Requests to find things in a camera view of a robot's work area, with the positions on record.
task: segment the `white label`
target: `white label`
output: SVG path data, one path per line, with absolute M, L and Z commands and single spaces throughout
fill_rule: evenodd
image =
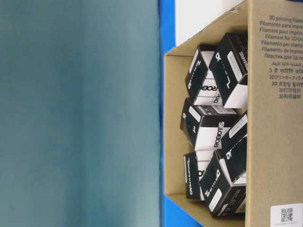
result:
M 232 67 L 232 71 L 235 74 L 237 81 L 239 82 L 242 79 L 243 75 L 240 71 L 239 65 L 238 65 L 235 55 L 233 55 L 232 51 L 229 52 L 229 54 L 227 55 L 227 58 Z
M 270 227 L 302 227 L 303 203 L 272 206 Z
M 184 174 L 185 174 L 185 183 L 187 183 L 187 173 L 186 173 L 186 168 L 187 168 L 187 165 L 186 165 L 186 159 L 185 159 L 185 156 L 183 156 L 183 159 L 184 159 Z
M 243 200 L 243 202 L 241 203 L 241 205 L 238 207 L 238 209 L 236 210 L 236 214 L 239 213 L 245 213 L 245 208 L 246 208 L 246 198 Z
M 196 59 L 197 59 L 198 53 L 199 53 L 199 50 L 197 49 L 197 50 L 196 50 L 196 53 L 195 53 L 195 55 L 194 55 L 193 61 L 192 61 L 191 64 L 190 64 L 189 73 L 191 73 L 191 70 L 193 70 L 193 67 L 194 67 L 195 61 L 196 61 Z
M 234 110 L 224 108 L 223 106 L 212 106 L 212 108 L 218 113 L 218 114 L 236 114 Z
M 190 114 L 198 121 L 200 122 L 201 116 L 197 113 L 197 111 L 193 107 L 189 107 Z
M 221 197 L 222 197 L 222 192 L 221 192 L 220 188 L 218 188 L 216 194 L 214 195 L 212 201 L 209 204 L 209 209 L 210 209 L 211 212 L 213 212 L 213 210 L 217 206 L 217 204 L 218 204 L 219 200 L 221 199 Z
M 229 138 L 232 138 L 245 124 L 247 124 L 247 115 L 244 115 L 230 130 Z

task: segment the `product box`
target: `product box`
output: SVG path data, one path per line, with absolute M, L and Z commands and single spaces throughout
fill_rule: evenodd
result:
M 208 68 L 216 48 L 200 44 L 190 64 L 185 84 L 194 105 L 222 105 L 213 73 Z
M 196 151 L 183 156 L 186 185 L 186 198 L 204 201 L 199 181 L 206 170 L 213 150 Z
M 232 182 L 246 183 L 247 111 L 221 139 Z
M 223 106 L 246 108 L 248 97 L 248 36 L 226 33 L 209 65 Z
M 222 150 L 216 150 L 200 185 L 213 217 L 245 212 L 246 183 L 233 183 Z
M 185 99 L 180 129 L 195 150 L 221 148 L 222 136 L 237 121 L 238 115 L 232 109 L 222 106 L 193 105 Z
M 291 48 L 290 40 L 270 40 L 264 29 L 288 33 L 300 31 L 295 28 L 282 28 L 282 24 L 299 26 L 296 19 L 303 19 L 303 3 L 287 0 L 249 0 L 235 6 L 230 11 L 213 21 L 206 28 L 192 36 L 180 46 L 164 56 L 164 100 L 163 100 L 163 158 L 164 158 L 164 193 L 181 210 L 205 227 L 274 227 L 285 226 L 277 219 L 278 225 L 271 225 L 271 208 L 279 205 L 302 203 L 303 178 L 303 97 L 290 99 L 282 89 L 284 82 L 270 77 L 270 69 L 282 69 L 283 62 L 299 65 L 298 61 L 274 59 L 286 56 L 283 53 L 269 53 L 262 40 L 281 42 Z M 281 27 L 262 26 L 261 21 L 281 24 Z M 196 47 L 200 43 L 218 45 L 226 33 L 246 33 L 249 37 L 249 74 L 248 77 L 248 137 L 247 137 L 247 184 L 246 213 L 225 218 L 213 218 L 207 206 L 202 202 L 188 200 L 184 187 L 183 155 L 193 148 L 179 129 L 184 99 L 188 97 L 184 76 L 192 62 Z M 299 46 L 292 50 L 300 51 Z M 293 78 L 288 78 L 293 86 Z M 170 214 L 179 218 L 180 213 Z

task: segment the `dynamixel box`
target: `dynamixel box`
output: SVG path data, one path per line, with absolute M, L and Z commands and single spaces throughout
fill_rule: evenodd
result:
M 226 33 L 210 62 L 225 108 L 246 108 L 248 36 Z
M 246 183 L 247 111 L 221 139 L 232 182 Z
M 185 99 L 180 129 L 186 134 L 195 150 L 221 148 L 221 137 L 237 121 L 238 115 L 232 109 L 222 106 L 196 106 Z
M 186 198 L 204 201 L 199 181 L 206 170 L 213 150 L 196 151 L 183 156 L 186 185 Z
M 213 73 L 208 68 L 216 47 L 200 44 L 190 64 L 185 84 L 194 105 L 222 105 Z
M 233 183 L 223 158 L 216 150 L 200 180 L 201 190 L 213 217 L 245 212 L 245 183 Z

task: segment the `blue surface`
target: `blue surface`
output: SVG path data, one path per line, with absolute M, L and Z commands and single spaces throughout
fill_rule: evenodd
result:
M 157 15 L 0 0 L 0 226 L 159 225 Z
M 161 108 L 160 108 L 160 129 L 161 129 L 161 184 L 163 185 L 163 170 L 164 170 L 164 157 L 163 157 L 163 114 L 164 114 L 164 54 L 176 46 L 175 42 L 175 1 L 174 0 L 160 0 L 159 2 L 160 13 L 160 68 L 161 68 Z M 163 186 L 161 187 L 162 200 L 161 200 L 161 225 L 163 227 L 200 227 L 192 217 L 185 211 L 180 209 L 173 203 L 165 194 Z

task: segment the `open cardboard box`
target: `open cardboard box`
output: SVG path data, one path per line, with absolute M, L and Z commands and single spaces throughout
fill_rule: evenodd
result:
M 281 99 L 279 87 L 272 86 L 269 70 L 276 67 L 273 62 L 278 60 L 265 58 L 261 41 L 265 40 L 266 33 L 260 31 L 260 21 L 271 22 L 271 15 L 303 19 L 303 3 L 244 1 L 165 55 L 165 194 L 205 227 L 268 227 L 271 206 L 303 202 L 303 98 Z M 182 156 L 193 149 L 179 129 L 183 102 L 188 96 L 184 79 L 199 43 L 218 44 L 226 32 L 246 31 L 249 34 L 246 218 L 212 218 L 203 202 L 190 201 L 185 196 Z M 294 43 L 291 40 L 281 42 Z

